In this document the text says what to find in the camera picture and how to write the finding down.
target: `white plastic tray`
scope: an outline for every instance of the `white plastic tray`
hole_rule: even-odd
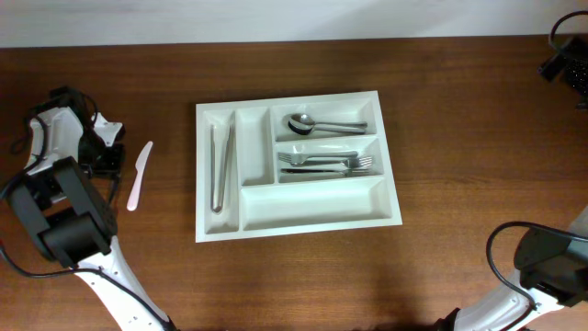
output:
[[[292,113],[307,113],[317,121],[364,120],[367,134],[298,135],[288,127]],[[234,139],[224,207],[215,214],[210,208],[210,128],[215,126],[218,173],[231,121]],[[198,243],[402,224],[376,91],[199,104],[196,126]],[[348,151],[374,156],[373,174],[288,175],[280,172],[288,164],[277,160],[277,152]]]

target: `fork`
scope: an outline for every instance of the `fork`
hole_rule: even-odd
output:
[[[302,165],[306,160],[313,157],[337,157],[337,158],[351,158],[357,157],[357,152],[342,152],[342,153],[323,153],[323,154],[290,154],[290,153],[278,153],[277,158],[280,161],[284,161],[293,166]]]
[[[346,170],[335,170],[335,169],[292,169],[292,168],[282,168],[281,172],[285,174],[341,174],[345,177],[349,177],[352,175],[366,175],[371,172],[369,168],[363,169],[346,169]]]
[[[364,157],[350,157],[345,160],[329,160],[329,161],[307,160],[307,161],[303,162],[302,164],[295,164],[292,166],[299,167],[299,166],[342,165],[348,169],[357,169],[357,168],[371,166],[372,163],[373,163],[373,157],[364,156]]]

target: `white wall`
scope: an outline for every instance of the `white wall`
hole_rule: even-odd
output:
[[[0,47],[547,34],[588,0],[0,0]],[[588,31],[588,17],[562,31]]]

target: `wooden surface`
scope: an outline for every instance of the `wooden surface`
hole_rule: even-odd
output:
[[[126,46],[0,51],[0,179],[27,107],[63,84],[127,128],[123,252],[183,330],[367,330],[433,323],[498,285],[484,246],[500,223],[566,228],[588,204],[588,118],[536,68],[545,37]],[[195,244],[195,104],[378,90],[403,226]],[[152,156],[140,207],[134,161]],[[57,269],[5,203],[0,235],[30,270]],[[512,269],[521,231],[495,257]],[[28,280],[0,263],[0,325],[117,330],[79,279]],[[588,307],[537,330],[585,330]]]

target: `spoon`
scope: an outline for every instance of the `spoon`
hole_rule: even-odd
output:
[[[313,125],[317,125],[317,124],[326,124],[326,125],[346,126],[346,127],[363,128],[363,129],[365,129],[368,126],[368,123],[365,121],[352,122],[352,123],[317,122],[312,119],[311,115],[300,114],[300,113],[292,114],[290,116],[290,118],[292,120],[297,121],[300,124],[308,125],[308,126],[313,126]]]
[[[340,128],[321,127],[320,125],[334,125],[341,126]],[[366,130],[362,128],[367,127],[366,122],[357,123],[331,123],[331,122],[315,122],[309,115],[293,114],[288,120],[288,126],[297,134],[307,135],[313,131],[328,131],[339,133],[353,133],[365,134]]]

